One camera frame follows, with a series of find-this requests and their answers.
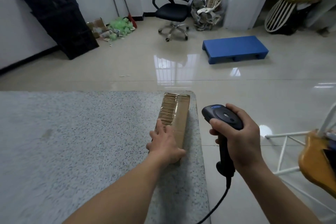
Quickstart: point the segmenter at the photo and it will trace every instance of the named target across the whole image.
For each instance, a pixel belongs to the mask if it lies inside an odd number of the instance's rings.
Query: white metal chair frame
[[[326,118],[324,119],[324,121],[322,122],[321,127],[318,129],[317,131],[317,136],[318,137],[323,137],[324,133],[333,128],[335,124],[333,124],[331,127],[329,127],[329,124],[332,120],[332,118],[334,117],[334,114],[336,112],[336,102],[331,106],[330,111],[328,112]],[[271,138],[277,138],[277,137],[285,137],[285,140],[283,142],[283,146],[281,149],[281,153],[280,153],[280,158],[279,158],[279,162],[278,162],[278,167],[276,172],[273,172],[276,176],[280,176],[280,175],[284,175],[284,174],[289,174],[289,173],[293,173],[293,172],[298,172],[300,171],[299,166],[297,167],[291,167],[291,168],[287,168],[287,169],[282,169],[281,170],[281,165],[282,165],[282,161],[284,158],[284,153],[285,153],[285,149],[286,149],[286,145],[287,145],[287,140],[288,138],[296,141],[297,143],[301,144],[301,145],[306,145],[304,142],[294,138],[294,136],[306,136],[310,131],[304,131],[304,132],[296,132],[296,133],[285,133],[285,134],[277,134],[277,135],[266,135],[265,138],[267,139],[271,139]],[[312,199],[313,201],[315,201],[316,203],[324,206],[325,208],[327,208],[328,210],[330,210],[332,213],[336,214],[336,211],[334,211],[333,209],[331,209],[330,207],[326,206],[325,204],[323,204],[321,201],[317,200],[316,198],[312,197],[311,195],[309,195],[308,193],[304,192],[303,190],[299,189],[298,187],[294,186],[293,184],[282,180],[285,184],[289,185],[290,187],[294,188],[295,190],[297,190],[298,192],[302,193],[303,195],[305,195],[306,197]]]

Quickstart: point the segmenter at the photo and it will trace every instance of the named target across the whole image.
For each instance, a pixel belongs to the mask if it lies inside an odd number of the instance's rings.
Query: left hand
[[[165,132],[160,119],[157,120],[156,126],[158,134],[155,131],[150,131],[152,142],[148,143],[146,148],[149,150],[149,155],[157,157],[164,168],[178,162],[186,155],[186,151],[177,147],[171,126],[167,125]]]

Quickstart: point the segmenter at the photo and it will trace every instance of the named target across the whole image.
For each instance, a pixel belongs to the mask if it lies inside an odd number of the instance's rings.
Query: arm
[[[115,183],[87,201],[64,224],[144,223],[160,172],[186,152],[176,146],[173,129],[157,121],[158,134],[150,132],[148,157]]]
[[[227,147],[234,166],[257,199],[270,224],[321,224],[313,212],[300,201],[267,167],[261,155],[258,125],[242,109],[227,104],[243,121],[240,131],[228,124],[210,120],[210,134],[227,137]]]

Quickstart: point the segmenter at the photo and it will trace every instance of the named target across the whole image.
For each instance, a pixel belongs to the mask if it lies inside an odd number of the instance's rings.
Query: right hand
[[[232,104],[226,104],[226,107],[239,116],[243,121],[244,128],[239,131],[221,120],[211,119],[212,129],[210,129],[210,134],[218,136],[217,144],[222,135],[227,138],[227,149],[238,172],[263,164],[258,125],[243,109]]]

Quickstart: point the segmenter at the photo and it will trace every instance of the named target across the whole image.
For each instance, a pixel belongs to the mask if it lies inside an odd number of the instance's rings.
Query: baseboard
[[[143,21],[144,20],[144,16],[132,16],[132,18],[135,20],[135,21]]]
[[[0,75],[3,75],[3,74],[5,74],[5,73],[7,73],[7,72],[9,72],[11,70],[14,70],[14,69],[18,68],[19,66],[25,65],[25,64],[27,64],[29,62],[32,62],[33,60],[37,60],[37,59],[39,59],[39,58],[41,58],[43,56],[46,56],[46,55],[51,54],[53,52],[56,52],[59,49],[60,49],[60,47],[58,45],[56,45],[56,46],[51,47],[51,48],[49,48],[49,49],[47,49],[45,51],[42,51],[42,52],[37,53],[37,54],[35,54],[33,56],[30,56],[30,57],[28,57],[26,59],[23,59],[23,60],[20,60],[20,61],[14,63],[14,64],[11,64],[11,65],[9,65],[7,67],[4,67],[4,68],[0,69]]]
[[[143,13],[143,17],[155,17],[155,13]]]

